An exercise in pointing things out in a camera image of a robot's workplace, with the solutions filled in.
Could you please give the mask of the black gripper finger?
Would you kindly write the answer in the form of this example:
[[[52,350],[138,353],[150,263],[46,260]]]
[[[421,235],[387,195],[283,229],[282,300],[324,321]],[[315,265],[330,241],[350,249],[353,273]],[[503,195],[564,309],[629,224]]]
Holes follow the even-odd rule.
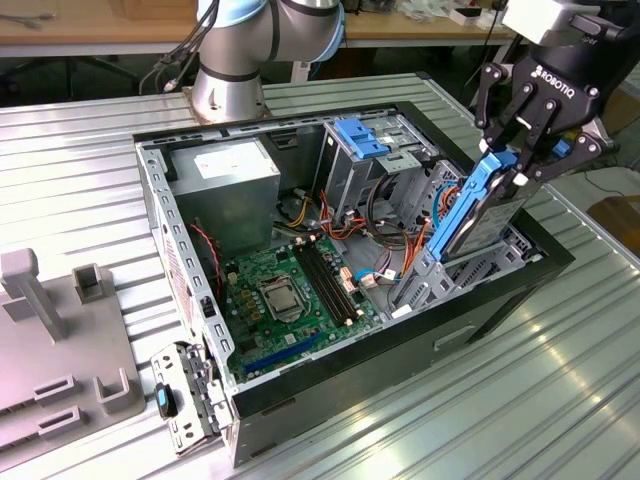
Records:
[[[531,101],[535,86],[525,81],[513,87],[512,64],[486,63],[481,68],[474,124],[490,150],[504,150],[518,133],[516,116]]]
[[[614,141],[593,106],[571,107],[548,99],[534,117],[512,182],[542,183],[613,152]]]

